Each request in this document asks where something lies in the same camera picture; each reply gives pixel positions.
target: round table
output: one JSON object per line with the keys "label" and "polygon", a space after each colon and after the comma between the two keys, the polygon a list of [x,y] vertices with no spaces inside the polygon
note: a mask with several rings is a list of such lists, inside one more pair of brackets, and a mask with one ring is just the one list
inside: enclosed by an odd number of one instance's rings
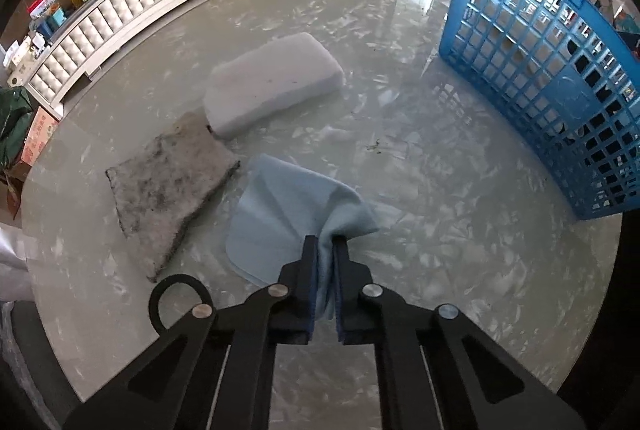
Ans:
{"label": "round table", "polygon": [[[410,302],[451,302],[557,388],[597,316],[620,216],[578,222],[539,160],[437,57],[448,0],[210,0],[137,46],[82,97],[23,195],[28,260],[44,327],[82,399],[155,333],[152,284],[127,251],[105,169],[200,106],[212,68],[272,38],[309,32],[344,89],[261,121],[228,146],[242,168],[191,224],[165,274],[189,273],[217,307],[256,289],[233,272],[225,233],[268,153],[354,187],[381,230],[354,260]],[[196,303],[178,287],[165,320]],[[271,428],[380,426],[372,349],[341,347],[332,321],[276,357]]]}

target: green bag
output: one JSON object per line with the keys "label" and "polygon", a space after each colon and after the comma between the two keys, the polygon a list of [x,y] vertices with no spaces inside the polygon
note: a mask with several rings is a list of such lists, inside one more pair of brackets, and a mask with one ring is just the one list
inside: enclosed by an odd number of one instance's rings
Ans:
{"label": "green bag", "polygon": [[0,89],[0,166],[8,170],[22,152],[34,109],[22,87]]}

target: dirty felt pad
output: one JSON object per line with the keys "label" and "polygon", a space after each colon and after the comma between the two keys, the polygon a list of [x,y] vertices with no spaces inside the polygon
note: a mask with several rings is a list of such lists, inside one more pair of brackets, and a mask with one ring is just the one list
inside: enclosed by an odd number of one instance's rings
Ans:
{"label": "dirty felt pad", "polygon": [[139,155],[106,171],[120,227],[149,280],[157,280],[190,219],[238,166],[202,112],[184,115]]}

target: cardboard box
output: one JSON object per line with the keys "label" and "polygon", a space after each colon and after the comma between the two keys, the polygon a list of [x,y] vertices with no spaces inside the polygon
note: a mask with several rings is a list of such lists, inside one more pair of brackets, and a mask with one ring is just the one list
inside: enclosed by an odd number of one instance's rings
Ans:
{"label": "cardboard box", "polygon": [[33,123],[29,128],[20,160],[27,165],[33,166],[57,126],[58,122],[42,107],[38,107],[33,117]]}
{"label": "cardboard box", "polygon": [[27,139],[24,142],[24,148],[20,156],[15,160],[9,176],[24,182],[31,167],[36,159],[47,145],[49,138],[56,130],[58,122],[51,117],[42,107],[38,107],[36,114],[33,116],[31,127],[27,133]]}

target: blue towel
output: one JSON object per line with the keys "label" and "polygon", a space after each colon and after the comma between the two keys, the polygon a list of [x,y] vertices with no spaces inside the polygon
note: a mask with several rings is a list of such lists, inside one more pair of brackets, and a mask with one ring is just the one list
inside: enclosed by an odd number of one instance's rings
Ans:
{"label": "blue towel", "polygon": [[332,237],[352,239],[377,231],[373,213],[347,185],[261,154],[231,219],[226,253],[236,271],[265,286],[284,264],[300,259],[306,235],[318,237],[316,318],[333,310]]}

